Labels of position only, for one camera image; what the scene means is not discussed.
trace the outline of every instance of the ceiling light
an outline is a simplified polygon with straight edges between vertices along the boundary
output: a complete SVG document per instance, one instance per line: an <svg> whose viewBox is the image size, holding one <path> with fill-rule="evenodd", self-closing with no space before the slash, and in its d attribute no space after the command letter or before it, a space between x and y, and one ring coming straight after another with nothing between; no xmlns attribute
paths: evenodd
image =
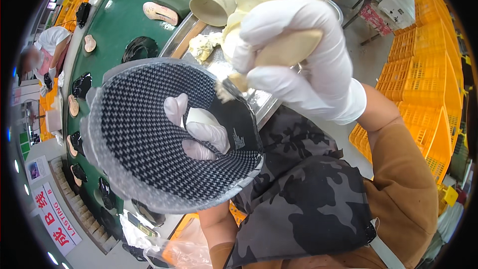
<svg viewBox="0 0 478 269"><path fill-rule="evenodd" d="M47 254L50 256L50 259L52 259L53 263L55 263L55 265L58 265L58 262L55 260L55 258L53 257L53 255L49 252L47 252Z"/></svg>

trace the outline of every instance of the white glove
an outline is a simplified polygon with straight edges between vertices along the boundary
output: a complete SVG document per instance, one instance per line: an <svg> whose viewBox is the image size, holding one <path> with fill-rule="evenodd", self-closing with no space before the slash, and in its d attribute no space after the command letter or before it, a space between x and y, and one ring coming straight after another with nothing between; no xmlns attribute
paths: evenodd
<svg viewBox="0 0 478 269"><path fill-rule="evenodd" d="M47 93L48 93L48 87L42 84L42 86L40 87L40 96L45 97Z"/></svg>
<svg viewBox="0 0 478 269"><path fill-rule="evenodd" d="M256 54L277 35L317 28L322 40L306 59L308 80L281 66L253 69ZM339 125L353 122L367 104L363 86L352 78L352 62L344 34L329 4L317 0L273 0L261 3L244 17L232 64L248 84L306 117L320 117Z"/></svg>
<svg viewBox="0 0 478 269"><path fill-rule="evenodd" d="M182 116L186 113L187 95L180 94L176 98L168 97L164 100L166 117L176 126L181 127ZM189 134L197 140L209 141L219 152L225 154L229 149L228 134L223 126L212 126L197 122L188 122L186 125ZM217 156L193 139L182 141L182 148L188 157L197 160L215 160Z"/></svg>
<svg viewBox="0 0 478 269"><path fill-rule="evenodd" d="M53 81L53 78L55 78L55 76L57 75L57 67L48 69L48 73L50 74L50 78Z"/></svg>
<svg viewBox="0 0 478 269"><path fill-rule="evenodd" d="M58 75L58 86L63 87L63 83L64 83L64 71L62 71L60 75Z"/></svg>

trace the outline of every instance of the plastic bag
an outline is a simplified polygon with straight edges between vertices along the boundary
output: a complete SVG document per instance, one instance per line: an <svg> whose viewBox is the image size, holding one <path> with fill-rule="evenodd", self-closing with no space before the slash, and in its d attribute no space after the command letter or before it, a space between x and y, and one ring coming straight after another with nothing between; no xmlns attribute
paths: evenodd
<svg viewBox="0 0 478 269"><path fill-rule="evenodd" d="M158 266L156 258L176 269L212 269L206 238L199 220L192 218L175 240L147 237L152 246L143 250L143 255L154 269L166 269Z"/></svg>

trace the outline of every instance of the sign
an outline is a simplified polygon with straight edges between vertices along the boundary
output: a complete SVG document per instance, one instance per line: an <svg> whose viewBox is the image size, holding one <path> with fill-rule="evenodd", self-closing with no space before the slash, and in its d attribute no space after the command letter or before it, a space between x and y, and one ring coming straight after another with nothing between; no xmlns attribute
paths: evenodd
<svg viewBox="0 0 478 269"><path fill-rule="evenodd" d="M81 237L63 213L63 209L53 194L50 183L46 182L42 187L35 189L33 191L33 199L50 237L63 256L66 256L81 242Z"/></svg>
<svg viewBox="0 0 478 269"><path fill-rule="evenodd" d="M46 177L51 172L45 155L26 163L25 170L27 172L27 179L30 185L41 178Z"/></svg>

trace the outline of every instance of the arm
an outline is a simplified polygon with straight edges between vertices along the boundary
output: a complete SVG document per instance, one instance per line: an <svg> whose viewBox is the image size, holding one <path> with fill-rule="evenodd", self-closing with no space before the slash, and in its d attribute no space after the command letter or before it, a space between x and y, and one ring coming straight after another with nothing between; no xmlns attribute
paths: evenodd
<svg viewBox="0 0 478 269"><path fill-rule="evenodd" d="M53 54L52 57L52 62L50 63L50 69L53 69L57 66L58 59L60 58L61 53L63 50L66 48L66 45L68 44L68 39L65 38L61 42L58 43L58 45L55 47L55 53Z"/></svg>
<svg viewBox="0 0 478 269"><path fill-rule="evenodd" d="M229 211L229 201L198 211L198 214L209 249L221 243L236 242L238 226Z"/></svg>
<svg viewBox="0 0 478 269"><path fill-rule="evenodd" d="M367 95L367 105L357 122L367 130L370 150L373 152L380 131L391 125L404 125L404 122L394 102L370 85L362 83L362 86Z"/></svg>

